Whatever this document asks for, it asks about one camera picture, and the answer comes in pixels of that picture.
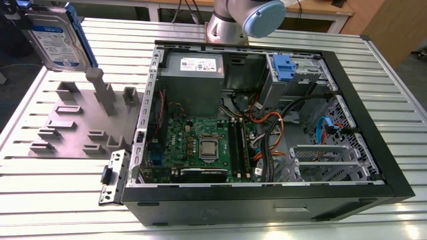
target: motherboard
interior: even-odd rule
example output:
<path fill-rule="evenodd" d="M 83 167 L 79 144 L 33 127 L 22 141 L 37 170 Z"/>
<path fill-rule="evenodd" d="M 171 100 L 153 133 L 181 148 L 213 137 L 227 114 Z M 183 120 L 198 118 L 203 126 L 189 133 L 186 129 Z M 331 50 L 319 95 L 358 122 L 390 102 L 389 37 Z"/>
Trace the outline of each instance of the motherboard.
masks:
<path fill-rule="evenodd" d="M 166 146 L 150 153 L 146 182 L 254 182 L 249 136 L 254 124 L 242 119 L 170 119 Z"/>

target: white label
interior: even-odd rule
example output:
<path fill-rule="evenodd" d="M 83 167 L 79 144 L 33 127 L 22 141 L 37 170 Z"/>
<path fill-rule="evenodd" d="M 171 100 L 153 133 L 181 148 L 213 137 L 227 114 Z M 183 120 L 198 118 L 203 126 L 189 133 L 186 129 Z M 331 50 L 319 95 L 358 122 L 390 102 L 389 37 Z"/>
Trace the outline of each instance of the white label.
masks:
<path fill-rule="evenodd" d="M 263 175 L 263 169 L 262 168 L 255 168 L 255 175 L 257 176 Z"/>
<path fill-rule="evenodd" d="M 75 50 L 67 43 L 67 35 L 61 27 L 34 26 L 33 32 L 55 64 L 69 67 L 79 66 Z"/>
<path fill-rule="evenodd" d="M 263 108 L 263 105 L 262 105 L 258 101 L 254 103 L 254 106 L 255 106 L 259 110 L 262 110 L 262 108 Z"/>
<path fill-rule="evenodd" d="M 217 61 L 214 58 L 189 58 L 181 59 L 182 71 L 217 72 Z"/>
<path fill-rule="evenodd" d="M 348 16 L 352 16 L 353 13 L 352 12 L 342 12 L 342 11 L 338 11 L 337 12 L 337 15 L 348 15 Z"/>

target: green circuit board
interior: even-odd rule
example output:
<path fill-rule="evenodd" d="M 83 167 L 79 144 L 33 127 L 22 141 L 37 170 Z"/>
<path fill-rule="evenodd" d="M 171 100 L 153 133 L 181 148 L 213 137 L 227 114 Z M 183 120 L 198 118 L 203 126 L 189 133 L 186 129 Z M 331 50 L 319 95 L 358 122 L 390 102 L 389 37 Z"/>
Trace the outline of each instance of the green circuit board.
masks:
<path fill-rule="evenodd" d="M 254 182 L 249 152 L 245 153 L 247 157 L 245 172 L 247 174 L 233 173 L 229 124 L 229 120 L 221 119 L 175 118 L 169 120 L 162 166 L 151 168 L 153 182 L 170 183 L 171 173 L 169 172 L 177 168 L 223 169 L 229 171 L 227 182 Z M 246 134 L 249 134 L 255 126 L 247 123 L 245 127 Z M 201 156 L 201 151 L 203 151 L 201 144 L 205 140 L 215 141 L 215 146 L 218 145 L 218 157 L 214 160 L 206 160 Z"/>

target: cpu socket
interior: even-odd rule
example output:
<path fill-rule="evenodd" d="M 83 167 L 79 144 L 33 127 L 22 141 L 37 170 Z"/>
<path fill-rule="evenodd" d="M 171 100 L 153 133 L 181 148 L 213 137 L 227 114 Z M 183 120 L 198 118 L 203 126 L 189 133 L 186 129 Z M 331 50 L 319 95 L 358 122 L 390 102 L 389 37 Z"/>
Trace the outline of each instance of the cpu socket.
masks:
<path fill-rule="evenodd" d="M 199 138 L 199 159 L 211 164 L 221 158 L 218 138 Z"/>

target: blue hard drive label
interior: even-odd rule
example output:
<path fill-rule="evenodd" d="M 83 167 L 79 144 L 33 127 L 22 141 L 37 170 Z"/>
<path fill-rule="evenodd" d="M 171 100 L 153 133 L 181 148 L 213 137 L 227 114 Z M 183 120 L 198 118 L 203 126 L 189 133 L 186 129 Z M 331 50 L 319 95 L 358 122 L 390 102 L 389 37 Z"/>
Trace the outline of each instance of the blue hard drive label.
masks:
<path fill-rule="evenodd" d="M 79 60 L 65 30 L 57 26 L 33 26 L 33 33 L 51 61 L 66 67 L 79 66 Z"/>

